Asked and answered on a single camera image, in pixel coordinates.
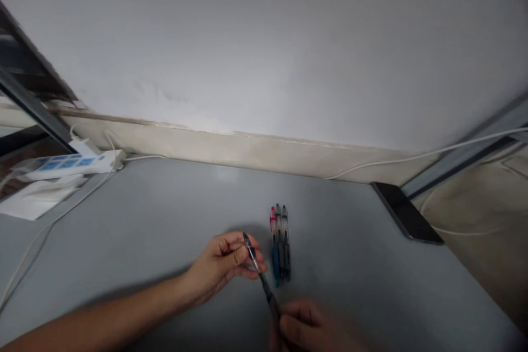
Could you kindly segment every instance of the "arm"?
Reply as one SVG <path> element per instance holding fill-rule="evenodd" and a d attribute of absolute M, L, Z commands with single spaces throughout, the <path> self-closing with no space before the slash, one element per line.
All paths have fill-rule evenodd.
<path fill-rule="evenodd" d="M 259 264 L 264 256 L 253 238 Z M 0 348 L 0 352 L 120 350 L 171 316 L 203 304 L 233 277 L 258 279 L 242 232 L 214 237 L 191 268 L 139 293 L 83 308 L 55 319 Z"/>

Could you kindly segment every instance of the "black smartphone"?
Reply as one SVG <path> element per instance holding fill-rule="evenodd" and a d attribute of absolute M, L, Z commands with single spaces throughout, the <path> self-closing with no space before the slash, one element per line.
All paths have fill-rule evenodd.
<path fill-rule="evenodd" d="M 444 240 L 414 207 L 400 187 L 378 182 L 371 185 L 407 238 L 435 245 L 444 244 Z"/>

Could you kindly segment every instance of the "ballpoint pen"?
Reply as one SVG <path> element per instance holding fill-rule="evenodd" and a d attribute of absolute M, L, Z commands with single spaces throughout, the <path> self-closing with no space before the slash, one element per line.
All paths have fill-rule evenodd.
<path fill-rule="evenodd" d="M 273 234 L 273 248 L 271 250 L 273 258 L 273 277 L 275 278 L 275 286 L 279 287 L 281 271 L 279 268 L 279 249 L 277 247 L 277 220 L 275 219 L 275 210 L 273 206 L 271 207 L 271 214 L 269 216 L 269 226 Z"/>
<path fill-rule="evenodd" d="M 277 204 L 275 207 L 275 219 L 277 220 L 277 248 L 279 250 L 280 278 L 284 279 L 286 277 L 286 271 L 284 268 L 284 243 L 282 242 L 281 235 L 282 215 L 279 204 Z"/>
<path fill-rule="evenodd" d="M 260 270 L 259 263 L 257 262 L 257 257 L 255 254 L 255 248 L 251 246 L 251 241 L 249 240 L 248 235 L 245 232 L 242 232 L 242 235 L 244 237 L 244 245 L 249 250 L 249 257 L 251 258 L 251 262 L 253 263 L 253 266 L 255 267 L 255 270 L 258 273 L 258 277 L 260 278 L 260 281 L 262 283 L 262 288 L 264 289 L 264 293 L 266 293 L 266 300 L 268 301 L 269 310 L 271 311 L 271 315 L 274 320 L 274 325 L 277 326 L 277 334 L 280 334 L 278 327 L 279 327 L 279 320 L 281 319 L 281 308 L 279 307 L 279 304 L 277 303 L 275 296 L 271 292 L 268 281 L 266 280 L 266 278 L 264 277 L 264 274 Z"/>
<path fill-rule="evenodd" d="M 290 281 L 292 268 L 290 264 L 290 242 L 288 241 L 288 210 L 286 205 L 282 206 L 282 228 L 284 230 L 284 270 L 286 281 Z"/>

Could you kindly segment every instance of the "white power strip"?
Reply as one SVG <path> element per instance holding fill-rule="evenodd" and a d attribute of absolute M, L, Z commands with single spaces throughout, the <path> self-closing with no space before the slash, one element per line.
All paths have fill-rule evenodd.
<path fill-rule="evenodd" d="M 55 157 L 37 158 L 32 164 L 27 164 L 26 161 L 21 162 L 13 169 L 34 168 L 30 172 L 17 176 L 21 182 L 34 182 L 36 180 L 57 179 L 63 176 L 74 174 L 90 174 L 90 173 L 108 173 L 112 170 L 117 171 L 123 165 L 127 153 L 123 150 L 114 151 L 109 150 L 103 152 L 98 157 L 83 157 L 81 154 L 71 154 Z"/>

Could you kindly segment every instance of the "desk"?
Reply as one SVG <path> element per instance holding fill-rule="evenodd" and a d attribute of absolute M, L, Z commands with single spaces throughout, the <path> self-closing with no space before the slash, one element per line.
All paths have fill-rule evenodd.
<path fill-rule="evenodd" d="M 0 217 L 2 290 L 34 235 L 102 177 L 35 222 Z M 405 238 L 369 185 L 145 159 L 53 227 L 0 315 L 0 345 L 183 271 L 215 234 L 246 230 L 269 258 L 276 202 L 289 212 L 292 268 L 291 282 L 276 290 L 279 302 L 314 298 L 388 350 L 502 351 L 524 342 L 449 249 Z M 265 351 L 269 321 L 260 282 L 237 278 L 130 350 Z"/>

